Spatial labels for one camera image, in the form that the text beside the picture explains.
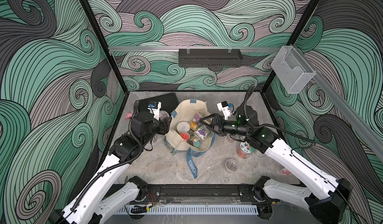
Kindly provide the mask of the white-lid can in bag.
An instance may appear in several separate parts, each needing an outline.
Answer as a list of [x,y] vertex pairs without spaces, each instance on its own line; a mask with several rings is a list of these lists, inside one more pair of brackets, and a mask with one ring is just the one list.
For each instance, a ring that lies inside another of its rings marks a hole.
[[178,133],[189,133],[190,132],[190,124],[186,121],[181,121],[177,124],[176,130]]

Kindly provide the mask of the black wall shelf tray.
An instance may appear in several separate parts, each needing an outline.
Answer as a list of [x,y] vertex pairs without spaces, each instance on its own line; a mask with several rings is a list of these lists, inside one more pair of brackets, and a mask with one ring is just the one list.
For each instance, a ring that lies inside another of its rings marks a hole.
[[240,49],[179,49],[179,66],[183,68],[238,68],[243,56]]

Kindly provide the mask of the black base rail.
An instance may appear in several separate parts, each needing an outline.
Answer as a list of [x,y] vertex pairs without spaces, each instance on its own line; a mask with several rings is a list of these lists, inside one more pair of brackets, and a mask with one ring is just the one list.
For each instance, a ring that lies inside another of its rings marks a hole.
[[279,203],[278,199],[264,197],[258,199],[256,189],[249,184],[148,184],[138,201],[169,203],[179,198],[185,199],[229,199],[241,203]]

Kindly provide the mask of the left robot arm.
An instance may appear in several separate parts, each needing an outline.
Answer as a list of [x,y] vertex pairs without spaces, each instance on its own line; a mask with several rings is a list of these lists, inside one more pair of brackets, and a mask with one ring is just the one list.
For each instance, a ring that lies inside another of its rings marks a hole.
[[79,195],[62,210],[50,214],[51,224],[103,224],[129,202],[145,199],[148,184],[137,176],[108,198],[105,195],[157,134],[169,132],[172,119],[159,118],[161,105],[151,100],[147,110],[139,112],[139,103],[135,103],[128,132],[114,142],[101,167]]

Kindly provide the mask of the clear red-bottom jar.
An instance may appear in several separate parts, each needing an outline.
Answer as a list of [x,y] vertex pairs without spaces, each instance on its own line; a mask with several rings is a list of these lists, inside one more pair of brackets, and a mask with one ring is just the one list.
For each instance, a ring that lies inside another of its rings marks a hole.
[[170,117],[169,113],[166,112],[165,110],[161,110],[159,112],[159,121],[166,121],[168,120]]

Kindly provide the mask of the pink toy pig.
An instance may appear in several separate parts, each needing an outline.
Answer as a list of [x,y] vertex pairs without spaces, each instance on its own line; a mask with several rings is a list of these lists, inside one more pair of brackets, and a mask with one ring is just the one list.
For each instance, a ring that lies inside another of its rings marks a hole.
[[131,119],[133,116],[134,116],[134,112],[131,111],[131,112],[126,113],[125,118],[126,118],[126,119]]

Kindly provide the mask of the black ribbed hard case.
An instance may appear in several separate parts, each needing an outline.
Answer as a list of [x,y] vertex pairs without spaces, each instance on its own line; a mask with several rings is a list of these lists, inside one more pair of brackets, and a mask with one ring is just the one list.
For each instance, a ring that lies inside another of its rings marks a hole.
[[148,105],[151,101],[161,102],[162,107],[160,111],[165,111],[169,115],[177,108],[179,105],[178,98],[174,92],[167,93],[155,97],[150,97],[138,101],[138,112],[148,111]]

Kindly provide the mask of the white mesh wall basket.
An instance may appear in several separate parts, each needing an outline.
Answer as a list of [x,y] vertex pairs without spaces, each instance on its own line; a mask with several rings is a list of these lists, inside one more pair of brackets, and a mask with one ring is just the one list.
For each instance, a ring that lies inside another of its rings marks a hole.
[[300,93],[316,74],[303,52],[293,45],[281,47],[271,67],[288,94]]

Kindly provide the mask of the clear small seed jar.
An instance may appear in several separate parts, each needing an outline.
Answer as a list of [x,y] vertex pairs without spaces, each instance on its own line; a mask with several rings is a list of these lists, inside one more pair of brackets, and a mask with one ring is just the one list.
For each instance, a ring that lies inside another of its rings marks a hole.
[[227,159],[224,163],[225,171],[227,173],[234,173],[237,170],[237,162],[234,159]]

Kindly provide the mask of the green lid seed jar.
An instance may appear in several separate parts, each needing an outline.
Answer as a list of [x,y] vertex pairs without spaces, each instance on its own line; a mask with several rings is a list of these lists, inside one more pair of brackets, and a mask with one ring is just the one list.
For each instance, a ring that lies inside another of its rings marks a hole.
[[254,151],[255,149],[247,142],[241,142],[236,149],[238,157],[242,159],[248,158]]

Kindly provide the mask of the purple flower label jar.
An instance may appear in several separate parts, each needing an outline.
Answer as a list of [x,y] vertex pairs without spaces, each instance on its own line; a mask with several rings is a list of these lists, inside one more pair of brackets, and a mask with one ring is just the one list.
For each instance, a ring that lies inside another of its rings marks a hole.
[[196,132],[197,132],[197,135],[199,136],[199,138],[201,139],[201,141],[204,141],[205,139],[209,138],[209,136],[210,136],[210,131],[204,126],[199,127],[196,130]]

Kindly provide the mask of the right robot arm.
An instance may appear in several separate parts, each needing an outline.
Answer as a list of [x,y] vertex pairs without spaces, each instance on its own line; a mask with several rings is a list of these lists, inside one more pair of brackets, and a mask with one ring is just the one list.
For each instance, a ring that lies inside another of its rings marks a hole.
[[222,115],[208,115],[198,124],[218,136],[242,136],[242,142],[277,161],[303,184],[301,187],[283,184],[263,176],[254,185],[256,200],[293,204],[309,211],[322,224],[337,224],[346,209],[351,217],[359,217],[350,204],[353,186],[347,179],[336,179],[311,164],[273,132],[274,125],[259,124],[256,111],[247,105],[254,89],[253,85],[247,89],[241,106],[236,109],[236,121],[228,119],[230,108],[225,106],[220,108]]

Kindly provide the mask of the cream canvas tote bag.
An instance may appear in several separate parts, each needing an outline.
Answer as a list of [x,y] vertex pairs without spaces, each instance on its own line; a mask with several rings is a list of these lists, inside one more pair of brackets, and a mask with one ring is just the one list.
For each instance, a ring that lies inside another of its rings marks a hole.
[[[187,165],[194,178],[197,178],[197,166],[193,158],[200,157],[214,144],[215,135],[210,132],[209,138],[201,141],[196,130],[204,125],[198,124],[202,117],[210,115],[204,101],[188,99],[182,101],[171,113],[172,121],[170,130],[165,135],[164,143],[172,153],[185,152]],[[186,121],[190,124],[189,133],[178,133],[176,126],[179,122]]]

